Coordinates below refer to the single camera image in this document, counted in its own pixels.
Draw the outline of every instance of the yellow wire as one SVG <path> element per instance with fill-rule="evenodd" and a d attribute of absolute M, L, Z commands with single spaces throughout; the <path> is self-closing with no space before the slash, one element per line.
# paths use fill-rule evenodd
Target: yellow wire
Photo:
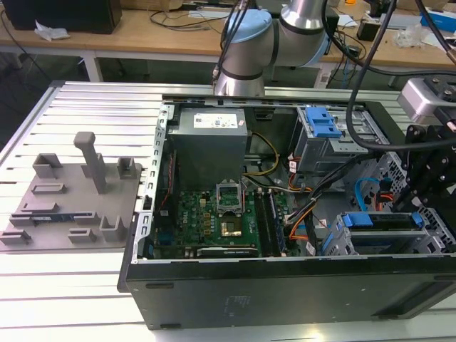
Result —
<path fill-rule="evenodd" d="M 269 170 L 261 171 L 261 172 L 246 172 L 243 175 L 244 176 L 264 176 L 264 175 L 268 175 L 270 172 L 273 172 L 277 168 L 277 166 L 279 165 L 279 157 L 280 157 L 280 155 L 277 152 L 276 148 L 271 144 L 271 142 L 269 140 L 267 140 L 263 135 L 261 135 L 261 134 L 259 134 L 257 132 L 252 132 L 252 135 L 256 135 L 256 136 L 260 137 L 274 151 L 274 154 L 276 156 L 276 161 L 274 162 L 274 164 L 272 165 L 272 167 Z"/>

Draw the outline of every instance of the ram slot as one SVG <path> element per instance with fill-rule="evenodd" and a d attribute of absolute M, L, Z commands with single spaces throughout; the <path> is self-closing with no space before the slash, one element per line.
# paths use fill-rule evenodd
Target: ram slot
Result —
<path fill-rule="evenodd" d="M 279 243 L 277 242 L 274 213 L 268 196 L 256 193 L 254 196 L 256 221 L 258 224 L 261 253 L 264 257 L 279 257 Z"/>

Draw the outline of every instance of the motherboard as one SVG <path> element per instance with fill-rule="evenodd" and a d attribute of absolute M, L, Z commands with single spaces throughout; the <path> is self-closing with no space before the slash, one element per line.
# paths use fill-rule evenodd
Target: motherboard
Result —
<path fill-rule="evenodd" d="M 228 249 L 240 256 L 265 257 L 285 249 L 284 215 L 289 212 L 282 192 L 243 191 L 242 213 L 219 213 L 217 192 L 180 193 L 176 229 L 161 231 L 156 249 L 160 258 L 216 257 Z M 219 203 L 237 205 L 236 193 L 226 193 Z"/>

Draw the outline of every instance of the paper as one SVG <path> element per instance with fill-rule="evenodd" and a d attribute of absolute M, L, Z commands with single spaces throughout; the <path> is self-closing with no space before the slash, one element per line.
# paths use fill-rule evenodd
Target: paper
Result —
<path fill-rule="evenodd" d="M 380 23 L 383 23 L 385 20 L 385 14 L 382 14 L 380 17 Z M 409 26 L 415 26 L 421 24 L 420 16 L 409 16 L 405 14 L 393 14 L 391 16 L 390 22 L 388 23 L 388 28 L 391 30 L 400 30 L 406 29 Z"/>
<path fill-rule="evenodd" d="M 44 25 L 41 25 L 39 22 L 35 21 L 36 28 L 35 33 L 38 34 L 41 38 L 46 39 L 47 41 L 52 41 L 53 39 L 65 39 L 70 38 L 67 30 L 64 28 L 50 28 Z"/>
<path fill-rule="evenodd" d="M 424 44 L 427 44 L 427 45 L 432 45 L 432 46 L 435 46 L 436 48 L 439 48 L 440 50 L 442 51 L 445 51 L 445 49 L 442 47 L 442 45 L 440 45 L 439 41 L 437 40 L 437 38 L 435 37 L 435 34 L 430 32 L 427 34 L 427 36 L 425 36 L 423 39 L 421 39 L 421 41 L 424 43 Z"/>
<path fill-rule="evenodd" d="M 217 19 L 217 18 L 226 18 L 229 15 L 229 12 L 221 11 L 189 11 L 188 16 L 190 18 L 206 18 L 206 19 Z"/>
<path fill-rule="evenodd" d="M 339 26 L 343 26 L 343 27 L 352 27 L 352 26 L 358 25 L 356 23 L 356 21 L 354 21 L 353 18 L 351 16 L 349 16 L 348 14 L 341 14 L 339 16 L 339 21 L 337 24 Z"/>

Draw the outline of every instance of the black cable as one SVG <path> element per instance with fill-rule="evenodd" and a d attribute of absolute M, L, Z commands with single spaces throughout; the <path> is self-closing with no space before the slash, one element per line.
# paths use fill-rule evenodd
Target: black cable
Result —
<path fill-rule="evenodd" d="M 359 59 L 363 59 L 364 57 L 366 57 L 366 54 L 367 54 L 366 46 L 365 46 L 363 43 L 361 43 L 358 39 L 356 39 L 355 37 L 350 36 L 349 34 L 343 32 L 343 31 L 339 31 L 339 30 L 337 30 L 337 34 L 339 35 L 339 37 L 338 37 L 339 40 L 341 40 L 340 35 L 343 36 L 343 43 L 342 43 L 342 44 L 343 44 L 343 47 L 344 47 L 345 50 L 346 50 L 346 53 L 350 53 L 350 51 L 348 50 L 348 45 L 346 44 L 346 40 L 345 40 L 345 37 L 349 37 L 349 38 L 353 39 L 355 42 L 359 43 L 359 44 L 361 45 L 361 47 L 363 48 L 363 54 L 360 55 L 358 58 L 359 58 Z M 331 84 L 332 81 L 343 82 L 342 80 L 339 80 L 339 79 L 336 78 L 336 74 L 337 74 L 337 72 L 339 71 L 339 69 L 340 69 L 341 66 L 342 66 L 344 57 L 345 57 L 345 54 L 342 53 L 341 61 L 340 61 L 339 64 L 337 65 L 336 70 L 333 72 L 333 74 L 332 74 L 331 77 L 329 78 L 329 81 L 328 81 L 327 86 L 329 86 L 329 85 Z M 351 72 L 350 78 L 347 80 L 347 81 L 348 81 L 348 84 L 350 84 L 351 80 L 352 80 L 353 77 L 355 76 L 355 73 L 356 73 L 356 64 L 355 64 L 355 67 L 353 68 L 353 72 Z"/>
<path fill-rule="evenodd" d="M 383 20 L 383 23 L 380 26 L 380 30 L 378 32 L 377 37 L 375 38 L 372 48 L 369 51 L 368 56 L 366 57 L 366 61 L 361 68 L 358 79 L 356 80 L 356 83 L 353 87 L 353 91 L 350 96 L 350 100 L 348 100 L 347 104 L 347 113 L 346 113 L 346 122 L 347 122 L 347 130 L 350 133 L 351 138 L 360 145 L 361 147 L 364 147 L 368 150 L 377 150 L 377 151 L 391 151 L 391 152 L 402 152 L 402 151 L 418 151 L 418 150 L 436 150 L 438 148 L 442 147 L 449 147 L 451 145 L 456 145 L 456 139 L 447 139 L 447 140 L 439 140 L 439 141 L 429 141 L 429 142 L 417 142 L 413 144 L 402 144 L 402 145 L 384 145 L 384 144 L 378 144 L 376 142 L 368 142 L 364 140 L 362 137 L 358 135 L 356 132 L 354 126 L 353 126 L 353 106 L 355 105 L 356 102 L 356 96 L 358 95 L 359 89 L 361 87 L 361 83 L 363 82 L 364 76 L 367 73 L 367 70 L 369 69 L 369 64 L 371 64 L 371 61 L 375 55 L 375 52 L 377 51 L 380 42 L 382 40 L 383 35 L 386 32 L 386 29 L 388 28 L 388 23 L 391 19 L 391 16 L 393 15 L 393 12 L 395 10 L 395 5 L 397 3 L 397 0 L 392 0 L 390 3 L 390 6 L 388 7 L 388 11 L 386 12 L 385 19 Z"/>
<path fill-rule="evenodd" d="M 167 24 L 164 24 L 164 23 L 160 23 L 159 21 L 156 21 L 154 20 L 154 17 L 157 15 L 157 14 L 160 14 L 160 13 L 164 13 L 164 11 L 156 11 L 155 13 L 151 14 L 150 17 L 149 17 L 149 20 L 154 23 L 154 24 L 157 24 L 159 26 L 162 26 L 162 27 L 165 27 L 165 28 L 169 28 L 169 29 L 182 29 L 182 28 L 191 28 L 191 26 L 195 26 L 195 25 L 200 25 L 200 24 L 205 24 L 205 23 L 209 23 L 210 21 L 215 21 L 215 20 L 220 20 L 220 19 L 225 19 L 227 18 L 226 16 L 225 17 L 222 17 L 222 18 L 213 18 L 213 19 L 206 19 L 206 20 L 203 20 L 203 21 L 198 21 L 196 23 L 191 23 L 191 24 L 183 24 L 183 25 L 167 25 Z M 178 19 L 178 18 L 182 18 L 183 16 L 187 16 L 187 14 L 184 14 L 182 16 L 178 16 L 177 18 L 171 18 L 171 19 Z"/>
<path fill-rule="evenodd" d="M 357 155 L 355 157 L 352 157 L 350 160 L 343 163 L 342 165 L 339 165 L 336 169 L 332 170 L 325 177 L 323 177 L 315 187 L 313 187 L 313 190 L 307 197 L 304 206 L 296 210 L 295 212 L 291 213 L 288 220 L 291 220 L 294 217 L 300 217 L 306 210 L 308 210 L 314 204 L 315 201 L 313 201 L 312 199 L 318 199 L 323 194 L 323 191 L 327 190 L 334 182 L 337 182 L 342 177 L 344 177 L 354 165 L 365 160 L 378 159 L 380 156 L 380 153 L 368 153 L 367 155 Z"/>
<path fill-rule="evenodd" d="M 333 32 L 331 31 L 331 28 L 328 25 L 328 21 L 326 20 L 326 5 L 328 4 L 328 0 L 323 0 L 322 3 L 322 9 L 321 9 L 321 21 L 323 24 L 323 27 L 326 31 L 326 34 L 328 37 L 331 39 L 331 41 L 334 43 L 337 48 L 342 51 L 350 60 L 356 64 L 358 64 L 360 67 L 363 67 L 365 62 L 360 61 L 358 58 L 347 54 L 344 52 L 342 45 L 337 41 L 336 37 L 334 37 Z M 425 75 L 450 75 L 450 76 L 456 76 L 456 71 L 450 71 L 450 70 L 440 70 L 440 69 L 435 69 L 435 70 L 424 70 L 424 71 L 386 71 L 378 68 L 374 68 L 372 66 L 367 65 L 367 70 L 372 71 L 373 73 L 379 73 L 381 75 L 387 75 L 387 76 L 406 76 L 406 77 L 412 77 L 412 76 L 425 76 Z"/>
<path fill-rule="evenodd" d="M 251 2 L 251 0 L 247 0 L 247 2 L 245 4 L 245 7 L 242 10 L 242 14 L 241 14 L 240 18 L 239 18 L 239 13 L 241 12 L 240 10 L 237 12 L 236 17 L 234 18 L 233 27 L 232 27 L 231 31 L 228 33 L 229 35 L 228 35 L 227 41 L 225 42 L 225 44 L 223 46 L 222 53 L 220 54 L 219 60 L 217 62 L 218 71 L 217 71 L 217 75 L 215 77 L 216 79 L 220 76 L 220 71 L 222 69 L 222 64 L 223 64 L 223 61 L 225 59 L 225 56 L 226 56 L 226 54 L 228 52 L 228 48 L 229 48 L 234 36 L 236 35 L 237 30 L 241 26 L 242 20 L 244 20 L 244 17 L 245 17 L 245 15 L 247 13 L 247 9 L 250 6 L 250 2 Z"/>
<path fill-rule="evenodd" d="M 6 26 L 5 24 L 5 20 L 4 20 L 4 14 L 5 14 L 5 10 L 3 10 L 0 14 L 0 19 L 1 19 L 1 23 L 3 24 L 3 27 L 5 28 L 5 31 L 7 32 L 9 38 L 11 38 L 11 40 L 22 50 L 22 52 L 24 52 L 24 54 L 26 55 L 27 58 L 29 58 L 32 63 L 35 65 L 35 67 L 37 67 L 38 70 L 40 70 L 40 72 L 44 75 L 44 77 L 46 77 L 46 79 L 51 82 L 51 78 L 48 76 L 48 74 L 37 64 L 37 62 L 35 62 L 35 60 L 29 55 L 29 53 L 27 51 L 25 51 L 25 49 L 22 47 L 21 44 L 19 44 L 19 42 L 13 37 L 13 35 L 11 34 L 11 32 L 8 30 L 8 27 Z"/>
<path fill-rule="evenodd" d="M 421 0 L 415 0 L 415 3 L 416 3 L 416 6 L 418 7 L 418 9 L 420 10 L 421 14 L 424 16 L 425 20 L 427 21 L 427 24 L 428 24 L 429 28 L 435 34 L 435 38 L 437 38 L 437 40 L 439 41 L 440 45 L 445 49 L 445 52 L 448 52 L 449 50 L 451 50 L 451 46 L 447 43 L 447 41 L 445 40 L 445 38 L 440 33 L 440 31 L 437 28 L 437 26 L 434 24 L 434 21 L 430 17 L 430 15 L 429 15 L 428 11 L 426 10 L 425 5 L 423 4 L 423 2 Z"/>
<path fill-rule="evenodd" d="M 236 9 L 236 6 L 239 4 L 240 1 L 241 0 L 238 0 L 237 3 L 235 3 L 233 5 L 233 7 L 231 8 L 231 11 L 229 11 L 228 19 L 225 22 L 225 25 L 223 26 L 223 29 L 222 29 L 222 34 L 220 35 L 220 50 L 223 50 L 223 42 L 224 42 L 224 40 L 225 40 L 225 38 L 227 36 L 227 30 L 228 30 L 229 21 L 231 20 L 231 17 L 233 16 L 233 12 Z"/>

